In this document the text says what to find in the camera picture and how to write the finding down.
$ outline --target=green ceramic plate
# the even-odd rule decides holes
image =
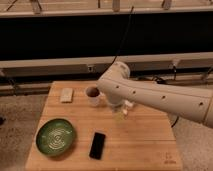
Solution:
[[[39,151],[47,156],[64,153],[73,143],[76,132],[65,119],[53,119],[44,124],[36,136]]]

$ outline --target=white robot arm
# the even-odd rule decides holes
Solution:
[[[112,107],[127,99],[213,128],[212,90],[132,81],[129,76],[128,66],[115,62],[98,80]]]

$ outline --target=floor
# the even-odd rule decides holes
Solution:
[[[47,95],[0,97],[0,171],[24,171]],[[174,116],[169,115],[171,122]],[[180,119],[173,128],[184,171],[213,170],[213,129]]]

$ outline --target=wooden table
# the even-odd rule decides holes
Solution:
[[[84,89],[95,82],[54,82],[38,129],[53,118],[69,120],[77,131],[74,145],[57,158],[48,158],[36,148],[35,138],[26,171],[120,171],[181,170],[182,163],[165,113],[136,105],[125,119],[116,119],[104,95],[99,107],[90,107]],[[73,103],[62,104],[62,88],[73,88]],[[101,160],[89,157],[94,132],[106,134]]]

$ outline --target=black smartphone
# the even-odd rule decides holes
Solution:
[[[95,132],[89,156],[94,159],[101,159],[101,154],[104,147],[105,135]]]

